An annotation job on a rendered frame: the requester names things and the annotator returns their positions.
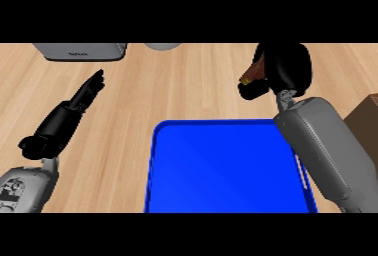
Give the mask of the brown sweet potato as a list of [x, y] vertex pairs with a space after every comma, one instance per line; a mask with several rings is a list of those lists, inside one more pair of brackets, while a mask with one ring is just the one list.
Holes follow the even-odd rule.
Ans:
[[253, 81], [265, 80], [265, 79], [266, 79], [265, 56], [260, 56], [259, 60], [251, 64], [244, 75], [241, 76], [240, 82], [244, 85], [248, 85]]

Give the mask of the blue plastic tray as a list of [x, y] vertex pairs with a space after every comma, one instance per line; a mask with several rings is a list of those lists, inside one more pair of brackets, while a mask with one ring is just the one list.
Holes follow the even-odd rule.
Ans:
[[166, 120], [157, 125], [145, 211], [318, 211], [306, 170], [271, 119]]

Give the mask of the pale grey round object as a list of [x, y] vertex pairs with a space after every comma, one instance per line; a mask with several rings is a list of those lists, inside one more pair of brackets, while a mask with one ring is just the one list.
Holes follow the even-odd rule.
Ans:
[[145, 45], [157, 51], [167, 51], [181, 46], [181, 43], [145, 43]]

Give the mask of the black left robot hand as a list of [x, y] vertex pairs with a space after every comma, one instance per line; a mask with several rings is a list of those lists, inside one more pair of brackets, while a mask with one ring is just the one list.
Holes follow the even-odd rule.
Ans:
[[52, 159], [61, 154], [73, 138], [83, 114], [104, 87], [104, 70], [99, 70], [82, 85], [73, 98], [55, 107], [34, 135], [21, 140], [20, 148], [27, 159]]

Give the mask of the brown cardboard box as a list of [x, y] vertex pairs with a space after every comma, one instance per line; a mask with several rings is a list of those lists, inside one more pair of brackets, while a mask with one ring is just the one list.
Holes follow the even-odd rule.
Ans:
[[371, 158], [378, 161], [378, 93], [367, 96], [344, 121]]

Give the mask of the grey appliance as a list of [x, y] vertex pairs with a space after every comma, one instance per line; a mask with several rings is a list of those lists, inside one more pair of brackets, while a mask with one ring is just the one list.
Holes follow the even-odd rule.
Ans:
[[34, 43], [51, 61], [117, 61], [126, 55], [126, 43]]

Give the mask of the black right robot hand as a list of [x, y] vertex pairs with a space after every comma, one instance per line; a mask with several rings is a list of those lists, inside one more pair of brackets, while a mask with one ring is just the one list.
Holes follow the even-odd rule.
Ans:
[[248, 85], [240, 82], [241, 97], [253, 100], [269, 91], [279, 94], [284, 90], [294, 90], [294, 96], [302, 97], [312, 84], [312, 60], [306, 46], [302, 43], [260, 43], [253, 63], [260, 56], [265, 56], [266, 79]]

